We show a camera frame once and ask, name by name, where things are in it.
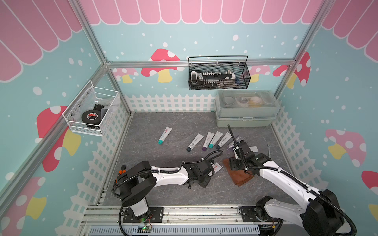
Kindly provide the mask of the silver purple Protetix toothpaste tube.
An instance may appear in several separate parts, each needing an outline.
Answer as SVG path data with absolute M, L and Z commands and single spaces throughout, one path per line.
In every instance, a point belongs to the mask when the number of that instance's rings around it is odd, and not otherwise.
M 237 136 L 236 138 L 235 138 L 235 140 L 238 142 L 238 143 L 240 143 L 241 141 L 244 141 L 244 138 L 243 137 L 241 137 L 241 136 Z M 227 145 L 227 149 L 233 149 L 233 147 L 235 146 L 235 142 L 234 142 L 234 140 L 233 139 L 231 139 L 231 142 Z

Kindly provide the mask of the white dark cap toothpaste tube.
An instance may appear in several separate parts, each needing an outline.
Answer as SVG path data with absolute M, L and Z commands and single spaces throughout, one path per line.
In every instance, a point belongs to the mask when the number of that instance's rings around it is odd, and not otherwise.
M 196 137 L 192 140 L 192 142 L 187 147 L 187 152 L 190 152 L 202 139 L 203 135 L 197 134 Z

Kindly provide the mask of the white R&O purple cap tube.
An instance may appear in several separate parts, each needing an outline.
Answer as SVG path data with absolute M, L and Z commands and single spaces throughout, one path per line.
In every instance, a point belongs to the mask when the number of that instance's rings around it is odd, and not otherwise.
M 207 133 L 207 135 L 206 135 L 206 139 L 205 139 L 204 144 L 203 144 L 203 147 L 202 147 L 202 150 L 203 150 L 203 151 L 206 151 L 206 150 L 207 150 L 207 148 L 208 148 L 209 144 L 211 143 L 211 141 L 212 141 L 214 135 L 215 135 L 215 134 L 212 133 L 212 132 L 208 132 L 208 133 Z

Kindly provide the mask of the brown cloth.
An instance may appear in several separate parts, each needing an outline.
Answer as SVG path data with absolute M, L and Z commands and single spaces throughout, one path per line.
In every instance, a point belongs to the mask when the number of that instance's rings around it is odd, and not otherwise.
M 243 170 L 232 171 L 230 168 L 229 159 L 224 159 L 222 162 L 229 176 L 231 177 L 231 180 L 236 186 L 241 187 L 253 179 L 254 175 L 249 172 L 245 173 Z

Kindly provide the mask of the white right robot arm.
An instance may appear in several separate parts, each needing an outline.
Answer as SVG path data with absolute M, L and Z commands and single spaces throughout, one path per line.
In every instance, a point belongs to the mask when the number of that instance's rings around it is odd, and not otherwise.
M 280 202 L 266 196 L 256 203 L 256 218 L 266 221 L 278 218 L 302 227 L 310 236 L 339 236 L 339 229 L 347 223 L 348 236 L 355 236 L 357 228 L 340 209 L 336 195 L 326 189 L 312 187 L 282 169 L 263 153 L 255 154 L 244 141 L 234 143 L 235 157 L 230 158 L 232 171 L 244 171 L 260 176 L 289 195 L 296 204 Z

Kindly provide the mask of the white green cap toothpaste tube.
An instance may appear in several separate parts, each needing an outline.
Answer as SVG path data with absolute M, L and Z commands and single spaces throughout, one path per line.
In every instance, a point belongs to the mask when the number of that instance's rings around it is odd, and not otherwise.
M 213 147 L 216 145 L 216 143 L 218 142 L 218 140 L 219 140 L 222 136 L 223 136 L 223 133 L 217 131 L 217 132 L 215 133 L 215 135 L 213 136 L 213 138 L 212 138 L 210 144 L 209 144 L 209 148 L 213 148 Z

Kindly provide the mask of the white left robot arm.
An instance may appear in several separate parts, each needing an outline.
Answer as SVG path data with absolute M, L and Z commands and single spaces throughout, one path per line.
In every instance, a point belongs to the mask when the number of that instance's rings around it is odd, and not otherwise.
M 193 184 L 205 188 L 214 174 L 213 160 L 182 162 L 174 168 L 156 167 L 150 165 L 149 161 L 142 161 L 129 170 L 125 165 L 122 166 L 111 194 L 121 200 L 123 207 L 130 208 L 135 217 L 142 218 L 150 214 L 146 196 L 153 188 Z

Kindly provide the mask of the white pink cap toothpaste tube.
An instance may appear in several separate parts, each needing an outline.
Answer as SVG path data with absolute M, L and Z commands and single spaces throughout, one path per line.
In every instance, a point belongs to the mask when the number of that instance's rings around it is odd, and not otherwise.
M 214 163 L 212 167 L 213 167 L 214 173 L 218 172 L 222 168 L 222 166 L 218 163 Z

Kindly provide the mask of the white R&O tube red scribble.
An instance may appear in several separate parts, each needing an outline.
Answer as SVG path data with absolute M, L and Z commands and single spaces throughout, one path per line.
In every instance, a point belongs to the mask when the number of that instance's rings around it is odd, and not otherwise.
M 216 149 L 221 149 L 230 139 L 231 139 L 231 134 L 227 132 L 222 137 L 222 139 L 218 142 Z

